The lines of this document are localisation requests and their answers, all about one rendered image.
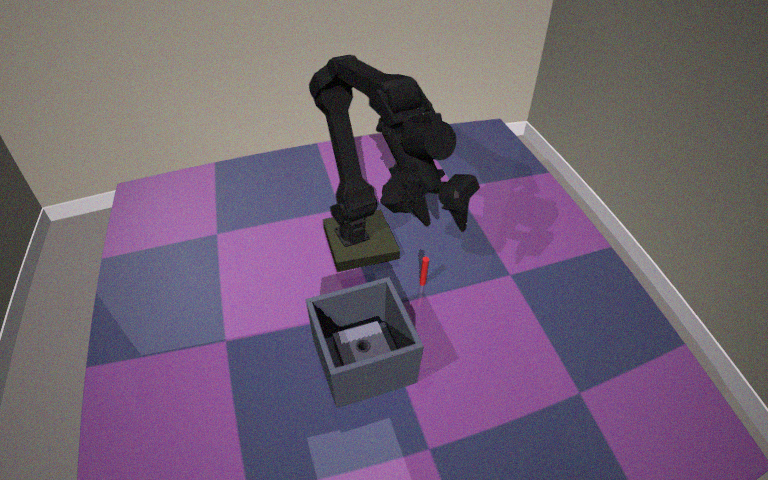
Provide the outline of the red peg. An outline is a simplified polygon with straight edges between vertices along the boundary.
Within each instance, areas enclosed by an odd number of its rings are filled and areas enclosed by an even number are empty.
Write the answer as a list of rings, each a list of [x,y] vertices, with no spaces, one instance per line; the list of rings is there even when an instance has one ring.
[[[421,276],[420,276],[420,285],[421,286],[425,286],[426,285],[428,266],[429,266],[429,258],[428,257],[424,257],[423,260],[422,260],[422,268],[421,268]]]

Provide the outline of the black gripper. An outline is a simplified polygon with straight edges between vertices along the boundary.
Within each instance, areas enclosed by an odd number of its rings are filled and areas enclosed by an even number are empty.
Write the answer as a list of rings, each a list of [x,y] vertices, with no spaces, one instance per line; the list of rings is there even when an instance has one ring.
[[[398,172],[405,172],[403,167],[410,166],[411,171],[417,171],[426,183],[419,203],[414,203],[411,211],[426,227],[431,224],[431,220],[425,194],[438,193],[442,209],[450,211],[461,232],[466,230],[470,198],[480,189],[475,176],[455,174],[447,182],[441,182],[444,170],[437,169],[433,159],[415,156],[396,163],[393,167]]]

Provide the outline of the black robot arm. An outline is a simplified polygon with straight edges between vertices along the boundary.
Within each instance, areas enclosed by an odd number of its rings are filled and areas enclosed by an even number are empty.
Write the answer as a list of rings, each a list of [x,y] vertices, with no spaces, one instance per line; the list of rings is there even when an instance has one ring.
[[[313,74],[309,90],[326,117],[340,177],[337,203],[330,206],[330,212],[340,226],[334,231],[344,247],[370,239],[364,229],[365,217],[372,216],[378,204],[374,187],[360,171],[348,113],[352,87],[369,97],[370,107],[381,117],[376,132],[382,132],[396,161],[415,156],[443,161],[457,142],[456,132],[435,113],[412,77],[383,73],[352,55],[334,57]],[[389,168],[392,177],[380,199],[393,213],[411,212],[426,185],[410,166],[403,169],[405,172]]]

